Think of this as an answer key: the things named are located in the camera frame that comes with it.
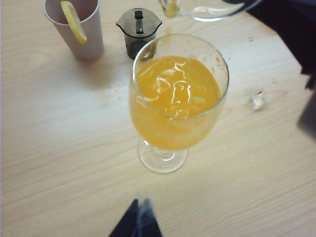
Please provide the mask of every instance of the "glass base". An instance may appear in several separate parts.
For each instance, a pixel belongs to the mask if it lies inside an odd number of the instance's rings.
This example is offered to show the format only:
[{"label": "glass base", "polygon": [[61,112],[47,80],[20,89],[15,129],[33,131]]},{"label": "glass base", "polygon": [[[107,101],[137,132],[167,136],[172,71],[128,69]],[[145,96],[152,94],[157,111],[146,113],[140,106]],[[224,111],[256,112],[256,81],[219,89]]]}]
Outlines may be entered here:
[{"label": "glass base", "polygon": [[150,145],[144,139],[138,143],[138,155],[143,164],[153,172],[167,174],[179,169],[188,156],[188,149],[168,151]]}]

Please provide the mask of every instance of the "wooden table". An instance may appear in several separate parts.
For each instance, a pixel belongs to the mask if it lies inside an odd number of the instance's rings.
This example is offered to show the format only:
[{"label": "wooden table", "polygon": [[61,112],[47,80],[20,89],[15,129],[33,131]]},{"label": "wooden table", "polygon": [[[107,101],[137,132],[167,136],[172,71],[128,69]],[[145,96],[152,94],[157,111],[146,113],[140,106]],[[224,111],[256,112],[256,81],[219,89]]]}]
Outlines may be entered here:
[{"label": "wooden table", "polygon": [[[219,121],[168,175],[141,163],[129,117],[133,61],[115,22],[134,7],[163,21],[157,36],[198,36],[229,64]],[[311,93],[279,36],[247,13],[167,19],[157,0],[102,1],[100,13],[105,53],[82,63],[42,1],[1,1],[2,236],[106,237],[134,198],[151,199],[166,237],[315,236],[316,145],[297,127]],[[270,102],[255,112],[260,87]]]}]

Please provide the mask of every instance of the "lid handle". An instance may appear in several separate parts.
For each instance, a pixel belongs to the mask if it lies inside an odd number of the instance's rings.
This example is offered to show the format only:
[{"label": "lid handle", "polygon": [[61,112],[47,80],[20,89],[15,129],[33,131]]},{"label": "lid handle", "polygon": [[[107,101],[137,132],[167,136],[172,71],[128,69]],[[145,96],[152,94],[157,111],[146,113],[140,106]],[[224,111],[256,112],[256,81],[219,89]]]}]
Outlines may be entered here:
[{"label": "lid handle", "polygon": [[136,19],[136,33],[143,34],[143,12],[142,11],[135,11],[135,19]]}]

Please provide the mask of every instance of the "white cup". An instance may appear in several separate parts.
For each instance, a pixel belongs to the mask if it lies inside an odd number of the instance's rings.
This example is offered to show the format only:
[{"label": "white cup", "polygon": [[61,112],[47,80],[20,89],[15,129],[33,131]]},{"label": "white cup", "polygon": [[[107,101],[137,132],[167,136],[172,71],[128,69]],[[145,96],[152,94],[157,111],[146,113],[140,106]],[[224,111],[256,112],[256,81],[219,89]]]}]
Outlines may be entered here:
[{"label": "white cup", "polygon": [[60,2],[62,0],[44,0],[44,13],[54,24],[74,56],[82,61],[93,61],[104,52],[102,29],[99,14],[99,0],[68,0],[74,6],[80,24],[87,37],[85,44],[79,43],[66,20]]}]

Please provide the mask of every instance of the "orange juice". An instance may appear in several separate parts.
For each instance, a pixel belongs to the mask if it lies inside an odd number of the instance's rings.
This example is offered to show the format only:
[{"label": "orange juice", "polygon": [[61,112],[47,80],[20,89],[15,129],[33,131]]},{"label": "orange juice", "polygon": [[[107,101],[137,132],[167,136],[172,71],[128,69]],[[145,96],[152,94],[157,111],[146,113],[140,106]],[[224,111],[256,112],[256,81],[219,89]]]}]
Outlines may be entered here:
[{"label": "orange juice", "polygon": [[220,108],[209,109],[221,92],[212,73],[197,59],[155,59],[137,72],[136,83],[139,91],[133,83],[130,90],[132,120],[154,146],[186,149],[203,139],[216,122]]}]

